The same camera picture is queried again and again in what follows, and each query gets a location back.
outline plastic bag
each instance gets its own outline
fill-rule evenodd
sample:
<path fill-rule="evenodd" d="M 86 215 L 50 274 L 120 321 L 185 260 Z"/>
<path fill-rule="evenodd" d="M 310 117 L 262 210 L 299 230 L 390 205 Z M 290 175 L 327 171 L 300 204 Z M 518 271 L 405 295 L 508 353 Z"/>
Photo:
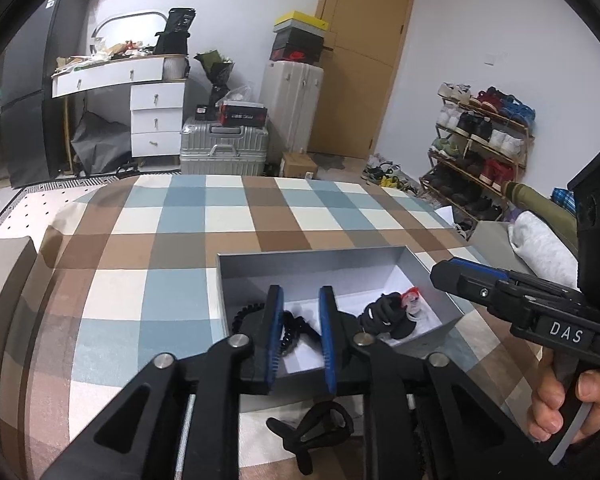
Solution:
<path fill-rule="evenodd" d="M 216 108 L 218 108 L 225 101 L 253 101 L 253 86 L 251 83 L 247 83 L 246 85 L 238 86 L 238 88 L 234 88 L 233 90 L 229 90 L 229 93 L 225 95 L 222 99 L 216 102 Z"/>
<path fill-rule="evenodd" d="M 109 123 L 85 112 L 71 141 L 86 176 L 107 173 L 131 159 L 131 131 L 121 123 Z"/>

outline black shoe box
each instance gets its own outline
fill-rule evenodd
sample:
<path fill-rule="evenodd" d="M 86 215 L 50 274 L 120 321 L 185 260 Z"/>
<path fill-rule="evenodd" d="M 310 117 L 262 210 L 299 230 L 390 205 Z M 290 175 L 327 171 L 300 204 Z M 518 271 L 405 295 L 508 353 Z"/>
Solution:
<path fill-rule="evenodd" d="M 317 63 L 320 61 L 323 45 L 324 38 L 300 28 L 289 27 L 276 35 L 269 59 Z"/>
<path fill-rule="evenodd" d="M 301 28 L 289 27 L 276 34 L 273 50 L 285 48 L 287 45 L 296 46 L 308 53 L 318 54 L 324 45 L 324 38 Z"/>

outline black bag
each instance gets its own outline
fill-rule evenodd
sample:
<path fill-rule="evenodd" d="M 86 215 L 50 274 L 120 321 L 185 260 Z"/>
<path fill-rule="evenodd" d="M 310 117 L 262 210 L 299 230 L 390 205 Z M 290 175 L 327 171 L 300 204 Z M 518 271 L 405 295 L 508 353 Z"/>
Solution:
<path fill-rule="evenodd" d="M 189 27 L 196 17 L 196 9 L 176 7 L 169 11 L 164 31 L 156 32 L 158 43 L 155 44 L 154 54 L 185 54 L 189 53 L 187 39 Z"/>

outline plaid bedsheet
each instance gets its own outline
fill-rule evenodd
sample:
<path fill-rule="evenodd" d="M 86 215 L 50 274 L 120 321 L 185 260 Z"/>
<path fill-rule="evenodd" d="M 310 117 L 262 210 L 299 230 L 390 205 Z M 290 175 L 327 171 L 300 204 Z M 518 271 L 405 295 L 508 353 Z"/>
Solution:
<path fill-rule="evenodd" d="M 46 231 L 11 327 L 5 456 L 23 478 L 39 478 L 155 354 L 198 354 L 225 337 L 217 254 L 389 245 L 407 246 L 429 269 L 451 256 L 484 262 L 429 205 L 377 186 L 157 175 L 70 203 Z M 522 425 L 539 348 L 465 303 L 440 350 Z M 300 478 L 288 454 L 267 451 L 282 446 L 265 436 L 265 415 L 241 419 L 243 478 Z M 351 478 L 342 449 L 321 456 L 339 471 L 330 478 Z"/>

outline finger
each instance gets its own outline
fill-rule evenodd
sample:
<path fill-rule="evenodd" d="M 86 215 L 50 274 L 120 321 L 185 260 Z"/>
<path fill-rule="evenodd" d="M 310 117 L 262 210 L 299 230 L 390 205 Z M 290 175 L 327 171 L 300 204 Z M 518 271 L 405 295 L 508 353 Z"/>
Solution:
<path fill-rule="evenodd" d="M 528 410 L 526 410 L 526 428 L 528 429 L 529 435 L 539 442 L 546 442 L 551 438 L 551 433 L 547 433 L 536 424 L 534 412 L 531 409 L 531 406 Z"/>
<path fill-rule="evenodd" d="M 555 373 L 551 367 L 553 360 L 544 362 L 538 367 L 540 374 L 540 383 L 538 384 L 538 397 L 552 410 L 559 410 L 564 403 L 565 391 L 562 383 L 555 378 Z"/>
<path fill-rule="evenodd" d="M 578 398 L 582 402 L 600 404 L 600 370 L 588 370 L 578 378 Z"/>
<path fill-rule="evenodd" d="M 547 406 L 537 394 L 531 395 L 531 410 L 535 423 L 547 433 L 557 433 L 562 427 L 562 415 Z"/>
<path fill-rule="evenodd" d="M 578 442 L 600 431 L 600 371 L 584 372 L 578 378 L 578 398 L 583 402 L 593 402 L 589 416 L 574 437 Z"/>

